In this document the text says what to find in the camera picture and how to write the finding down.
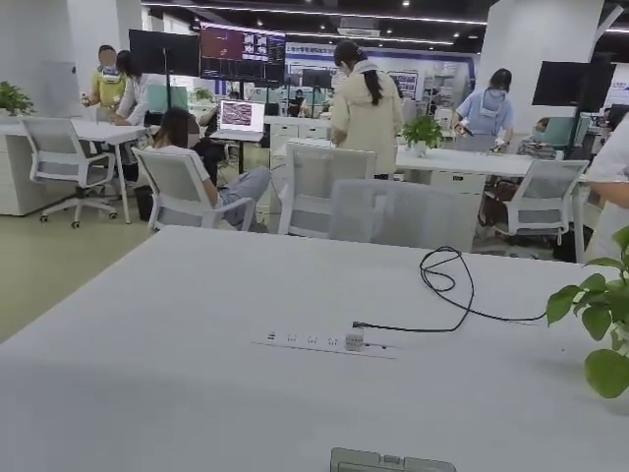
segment chair base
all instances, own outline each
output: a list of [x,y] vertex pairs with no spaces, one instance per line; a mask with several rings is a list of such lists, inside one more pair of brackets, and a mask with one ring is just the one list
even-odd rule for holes
[[57,211],[62,211],[64,209],[68,209],[68,208],[74,208],[75,209],[75,217],[74,220],[72,222],[72,227],[73,228],[78,228],[80,226],[80,222],[81,222],[81,213],[83,211],[84,207],[90,207],[90,208],[96,208],[96,209],[100,209],[102,211],[107,211],[107,213],[109,213],[109,218],[110,219],[116,219],[118,217],[118,211],[116,210],[115,207],[110,206],[107,204],[107,201],[105,199],[97,199],[97,198],[89,198],[89,199],[82,199],[82,198],[78,198],[78,197],[74,197],[72,199],[68,199],[58,205],[55,206],[51,206],[47,209],[45,209],[42,213],[41,216],[39,217],[39,221],[46,222],[48,221],[48,215],[51,213],[55,213]]

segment hand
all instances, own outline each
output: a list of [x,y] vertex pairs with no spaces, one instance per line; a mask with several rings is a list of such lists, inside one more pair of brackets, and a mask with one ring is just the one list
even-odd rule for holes
[[347,140],[347,134],[339,130],[332,130],[331,140],[336,146],[340,146]]
[[131,123],[120,115],[112,115],[109,121],[116,126],[131,126]]

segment electrical outlet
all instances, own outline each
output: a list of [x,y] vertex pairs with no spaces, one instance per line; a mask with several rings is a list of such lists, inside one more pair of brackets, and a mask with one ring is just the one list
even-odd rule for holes
[[333,354],[346,354],[350,356],[397,359],[397,353],[394,349],[381,345],[375,346],[366,344],[362,351],[348,351],[345,349],[345,334],[317,335],[268,331],[259,338],[254,339],[252,344],[307,351],[331,352]]

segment light blue shirt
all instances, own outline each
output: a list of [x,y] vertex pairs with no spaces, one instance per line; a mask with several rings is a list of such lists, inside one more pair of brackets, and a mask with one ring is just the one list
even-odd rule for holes
[[[481,113],[482,108],[486,110],[485,114]],[[468,119],[468,129],[474,135],[498,136],[500,130],[513,127],[513,107],[506,92],[502,90],[476,89],[456,112]]]

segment power cord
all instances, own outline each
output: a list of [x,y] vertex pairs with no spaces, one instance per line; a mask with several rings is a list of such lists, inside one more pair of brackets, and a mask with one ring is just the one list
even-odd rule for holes
[[[429,263],[431,259],[433,259],[435,256],[440,255],[440,254],[452,254],[453,256],[443,261],[439,261],[437,263],[433,263],[433,264]],[[451,275],[435,270],[436,267],[444,266],[448,263],[451,263],[457,260],[461,261],[461,264],[463,265],[463,268],[465,269],[468,275],[468,279],[470,280],[470,288],[471,288],[472,293],[470,294],[470,299],[467,305],[462,305],[452,300],[451,298],[448,298],[446,295],[444,295],[445,293],[450,292],[451,290],[454,289],[454,287],[456,287],[456,280]],[[430,279],[431,277],[439,277],[441,279],[446,280],[448,283],[446,284],[445,287],[439,288]],[[410,329],[406,327],[385,326],[385,325],[379,325],[379,324],[367,324],[367,323],[360,323],[360,322],[354,322],[353,327],[370,327],[372,329],[387,329],[391,331],[404,331],[404,332],[434,332],[434,333],[441,332],[443,333],[443,332],[456,331],[458,328],[460,328],[463,325],[463,323],[465,322],[465,320],[468,318],[470,314],[478,315],[483,318],[488,318],[490,320],[496,320],[498,322],[505,322],[505,323],[536,322],[538,320],[541,320],[544,317],[544,315],[540,315],[534,318],[509,319],[509,318],[488,315],[487,313],[483,313],[478,310],[472,309],[472,304],[474,303],[474,298],[476,297],[476,286],[474,284],[474,277],[472,277],[472,273],[470,272],[470,268],[468,267],[467,263],[465,262],[465,259],[463,258],[463,254],[460,251],[450,246],[442,246],[438,249],[435,249],[434,251],[430,251],[428,254],[424,256],[424,258],[420,262],[420,278],[422,279],[422,282],[426,285],[426,287],[428,287],[429,290],[432,293],[434,293],[436,296],[438,296],[441,300],[444,300],[450,305],[460,308],[461,310],[465,310],[465,313],[463,314],[463,317],[461,317],[461,320],[459,321],[459,323],[457,323],[453,327],[443,328],[443,329]]]

